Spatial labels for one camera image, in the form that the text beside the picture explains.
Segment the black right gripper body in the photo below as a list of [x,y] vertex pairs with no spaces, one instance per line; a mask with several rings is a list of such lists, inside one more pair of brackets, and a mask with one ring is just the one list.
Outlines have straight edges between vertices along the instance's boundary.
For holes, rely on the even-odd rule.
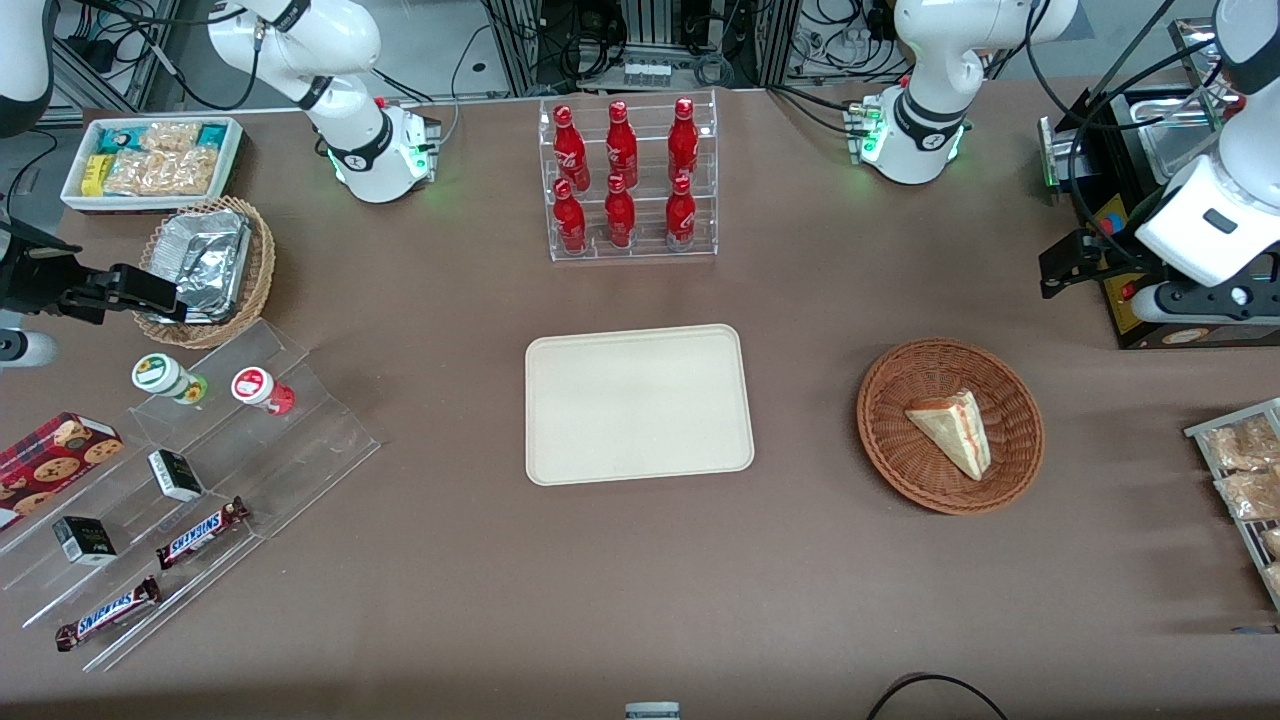
[[3,233],[8,237],[1,266],[4,310],[105,322],[104,309],[81,305],[82,300],[99,301],[102,295],[92,283],[99,272],[76,259],[78,246],[63,243],[24,222],[4,222]]

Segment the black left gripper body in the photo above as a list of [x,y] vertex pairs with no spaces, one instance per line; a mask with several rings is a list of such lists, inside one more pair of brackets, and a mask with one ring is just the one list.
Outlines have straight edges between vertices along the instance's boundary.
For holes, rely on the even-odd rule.
[[1111,234],[1084,231],[1082,250],[1082,275],[1087,281],[1102,282],[1126,274],[1147,275],[1153,270],[1153,254],[1137,238],[1134,231]]

